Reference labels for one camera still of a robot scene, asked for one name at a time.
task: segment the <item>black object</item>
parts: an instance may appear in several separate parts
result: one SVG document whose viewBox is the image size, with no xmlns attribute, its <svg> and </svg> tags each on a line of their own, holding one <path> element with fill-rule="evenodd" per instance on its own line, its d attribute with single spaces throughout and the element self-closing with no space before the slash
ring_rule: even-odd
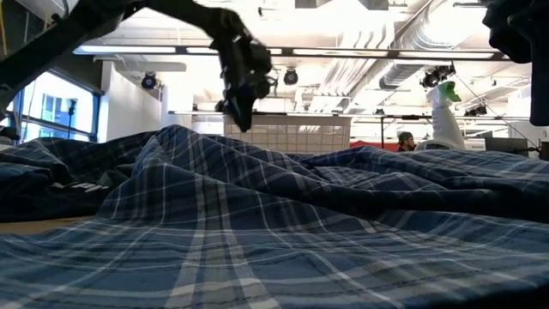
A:
<svg viewBox="0 0 549 309">
<path fill-rule="evenodd" d="M 484 116 L 488 113 L 488 110 L 486 109 L 486 106 L 476 106 L 473 109 L 470 109 L 468 111 L 465 111 L 464 117 L 477 117 L 477 116 Z"/>
<path fill-rule="evenodd" d="M 146 72 L 145 77 L 141 80 L 141 87 L 147 91 L 154 90 L 157 84 L 156 73 L 154 72 Z"/>
<path fill-rule="evenodd" d="M 76 100 L 70 101 L 69 107 L 69 128 L 67 129 L 67 138 L 70 139 L 70 128 L 72 128 L 72 116 L 75 114 Z"/>
<path fill-rule="evenodd" d="M 426 150 L 448 150 L 448 146 L 444 146 L 437 143 L 428 143 L 425 147 Z"/>
<path fill-rule="evenodd" d="M 549 125 L 549 1 L 496 0 L 487 8 L 490 45 L 513 62 L 532 63 L 530 123 Z"/>
<path fill-rule="evenodd" d="M 425 77 L 419 82 L 423 88 L 435 88 L 439 83 L 444 82 L 449 76 L 455 74 L 455 66 L 452 65 L 440 65 L 434 67 L 431 70 L 425 71 Z"/>
<path fill-rule="evenodd" d="M 284 84 L 287 86 L 292 86 L 298 83 L 298 72 L 295 71 L 295 69 L 288 69 L 286 70 L 286 74 L 284 75 Z"/>
<path fill-rule="evenodd" d="M 524 138 L 485 137 L 486 150 L 528 157 L 528 141 Z"/>
<path fill-rule="evenodd" d="M 0 222 L 42 221 L 95 215 L 115 187 L 52 184 L 48 173 L 7 174 L 0 188 Z"/>
<path fill-rule="evenodd" d="M 541 142 L 540 160 L 549 161 L 549 142 Z"/>
<path fill-rule="evenodd" d="M 14 127 L 0 126 L 0 136 L 9 138 L 12 141 L 19 141 L 19 135 L 17 129 Z"/>
<path fill-rule="evenodd" d="M 219 52 L 225 102 L 238 127 L 247 131 L 254 101 L 268 94 L 270 51 L 254 40 L 237 13 L 192 0 L 80 0 L 69 16 L 0 63 L 0 120 L 15 95 L 60 55 L 114 31 L 142 8 L 188 22 L 213 39 L 210 47 Z"/>
</svg>

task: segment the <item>exposed pipe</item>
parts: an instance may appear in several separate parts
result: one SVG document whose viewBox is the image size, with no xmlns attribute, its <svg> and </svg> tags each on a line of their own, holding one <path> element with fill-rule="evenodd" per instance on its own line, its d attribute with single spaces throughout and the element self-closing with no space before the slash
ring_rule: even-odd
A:
<svg viewBox="0 0 549 309">
<path fill-rule="evenodd" d="M 360 32 L 357 39 L 351 45 L 347 41 L 341 43 L 340 47 L 346 48 L 384 48 L 393 40 L 392 28 L 388 24 L 383 24 L 381 32 L 364 31 Z M 348 96 L 354 84 L 359 82 L 360 78 L 374 63 L 371 59 L 337 59 L 332 63 L 332 69 L 327 75 L 326 80 L 321 86 L 321 93 Z M 315 104 L 312 111 L 332 110 L 339 101 L 322 100 L 319 105 Z"/>
<path fill-rule="evenodd" d="M 413 21 L 405 25 L 403 32 L 397 32 L 399 35 L 392 45 L 395 49 L 453 49 L 464 39 L 474 34 L 476 24 L 480 24 L 482 15 L 476 22 L 475 16 L 467 24 L 461 23 L 457 31 L 446 33 L 459 21 L 462 16 L 456 14 L 456 8 L 452 0 L 431 0 L 420 12 L 413 17 Z M 424 67 L 423 64 L 397 64 L 390 60 L 376 61 L 365 74 L 364 79 L 359 82 L 350 93 L 351 98 L 355 100 L 365 87 L 368 88 L 386 88 L 386 96 L 391 94 L 391 90 L 398 88 L 406 79 L 413 76 Z"/>
<path fill-rule="evenodd" d="M 352 34 L 344 34 L 343 39 L 341 40 L 341 43 L 338 47 L 340 48 L 352 48 L 357 45 L 357 43 L 360 41 L 360 37 L 362 35 L 362 32 L 358 33 L 352 33 Z M 324 79 L 324 82 L 319 87 L 319 91 L 321 94 L 329 94 L 330 88 L 332 87 L 332 84 L 334 81 L 338 79 L 338 76 L 341 75 L 341 71 L 345 67 L 345 60 L 347 59 L 334 59 L 332 60 L 332 64 L 330 66 L 330 70 L 328 74 L 326 75 L 326 78 Z"/>
</svg>

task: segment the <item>ceiling light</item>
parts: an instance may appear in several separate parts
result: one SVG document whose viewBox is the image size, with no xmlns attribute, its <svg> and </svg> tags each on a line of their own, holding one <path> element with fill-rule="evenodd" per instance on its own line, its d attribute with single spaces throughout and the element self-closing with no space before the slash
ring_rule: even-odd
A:
<svg viewBox="0 0 549 309">
<path fill-rule="evenodd" d="M 207 47 L 187 47 L 186 48 L 188 53 L 198 53 L 198 54 L 211 54 L 215 55 L 217 54 L 216 50 L 207 48 Z"/>
<path fill-rule="evenodd" d="M 289 112 L 287 116 L 293 117 L 333 117 L 331 113 Z"/>
<path fill-rule="evenodd" d="M 432 66 L 439 66 L 439 65 L 451 65 L 451 61 L 447 60 L 413 60 L 413 59 L 396 59 L 393 60 L 395 64 L 421 64 L 421 65 L 432 65 Z"/>
<path fill-rule="evenodd" d="M 174 115 L 204 115 L 204 116 L 220 116 L 220 115 L 223 115 L 222 112 L 168 111 L 168 113 L 174 114 Z"/>
<path fill-rule="evenodd" d="M 441 58 L 441 59 L 489 59 L 493 56 L 490 51 L 401 51 L 399 57 L 404 58 Z"/>
<path fill-rule="evenodd" d="M 338 50 L 337 48 L 317 48 L 317 49 L 294 49 L 293 54 L 302 56 L 333 56 L 333 57 L 386 57 L 386 51 L 364 51 L 364 50 Z"/>
<path fill-rule="evenodd" d="M 281 48 L 268 48 L 271 51 L 271 55 L 281 55 L 282 49 Z"/>
<path fill-rule="evenodd" d="M 147 54 L 147 53 L 176 53 L 173 46 L 109 46 L 109 45 L 82 45 L 75 49 L 77 55 L 98 54 Z"/>
</svg>

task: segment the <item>plaid fabric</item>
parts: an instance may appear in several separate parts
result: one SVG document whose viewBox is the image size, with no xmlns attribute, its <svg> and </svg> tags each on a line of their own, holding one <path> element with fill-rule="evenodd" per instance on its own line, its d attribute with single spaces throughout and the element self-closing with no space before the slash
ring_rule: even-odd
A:
<svg viewBox="0 0 549 309">
<path fill-rule="evenodd" d="M 286 156 L 177 126 L 42 139 L 0 161 L 86 182 L 135 163 L 91 221 L 0 236 L 2 308 L 528 307 L 549 287 L 543 161 Z"/>
</svg>

